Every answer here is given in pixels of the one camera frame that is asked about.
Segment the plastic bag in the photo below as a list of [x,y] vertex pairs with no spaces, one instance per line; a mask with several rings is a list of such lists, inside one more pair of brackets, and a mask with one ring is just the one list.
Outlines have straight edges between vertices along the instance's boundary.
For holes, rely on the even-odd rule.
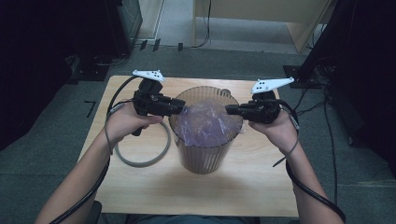
[[228,115],[222,102],[205,99],[177,116],[175,131],[186,146],[216,147],[230,141],[230,133],[239,133],[241,127],[242,119]]

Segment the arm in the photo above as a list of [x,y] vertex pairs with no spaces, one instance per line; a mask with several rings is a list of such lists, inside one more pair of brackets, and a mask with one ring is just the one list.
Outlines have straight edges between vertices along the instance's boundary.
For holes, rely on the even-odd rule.
[[[126,103],[108,120],[106,129],[111,148],[137,128],[147,128],[150,124],[159,123],[162,120],[163,118],[158,116],[139,116],[134,110],[134,104]],[[105,130],[102,129],[81,160],[49,197],[35,223],[50,223],[85,196],[102,173],[109,157],[108,142]],[[91,211],[93,198],[92,196],[64,223],[84,223]]]
[[[290,152],[297,141],[297,132],[285,111],[281,111],[279,117],[272,124],[250,122],[249,125],[256,131],[267,135],[268,139],[284,155]],[[287,156],[287,160],[297,179],[327,199],[326,193],[320,185],[300,143]],[[343,223],[341,218],[331,208],[303,192],[294,183],[293,191],[296,196],[301,223]]]

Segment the black vr controller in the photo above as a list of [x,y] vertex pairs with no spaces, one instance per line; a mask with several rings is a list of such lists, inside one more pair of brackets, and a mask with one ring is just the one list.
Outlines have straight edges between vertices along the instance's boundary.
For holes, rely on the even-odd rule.
[[274,122],[280,113],[279,101],[273,91],[254,93],[247,104],[226,105],[225,109],[229,115],[239,115],[243,119],[264,124]]
[[[172,99],[160,93],[163,85],[157,81],[144,78],[139,85],[139,90],[134,92],[134,109],[141,116],[147,114],[161,117],[179,114],[186,102]],[[139,136],[142,128],[137,129],[132,135]]]

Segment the white tracker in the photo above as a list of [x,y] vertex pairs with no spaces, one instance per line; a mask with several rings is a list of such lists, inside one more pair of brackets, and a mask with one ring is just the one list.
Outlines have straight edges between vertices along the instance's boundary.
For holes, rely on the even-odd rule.
[[268,79],[268,80],[257,80],[251,89],[251,93],[260,93],[265,91],[271,91],[273,89],[282,87],[294,81],[293,77],[279,78],[279,79]]
[[165,78],[163,77],[163,74],[161,74],[161,71],[137,71],[134,70],[132,72],[133,75],[138,76],[138,77],[145,77],[145,78],[149,78],[152,80],[156,80],[156,81],[165,81]]

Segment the person's left hand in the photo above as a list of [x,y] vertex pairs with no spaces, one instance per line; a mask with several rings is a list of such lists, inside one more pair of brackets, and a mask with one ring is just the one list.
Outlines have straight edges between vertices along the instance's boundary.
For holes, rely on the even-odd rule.
[[146,129],[150,124],[160,123],[163,120],[161,116],[140,116],[134,109],[134,103],[124,103],[108,119],[106,130],[110,141],[117,143],[124,136],[133,133],[138,128]]

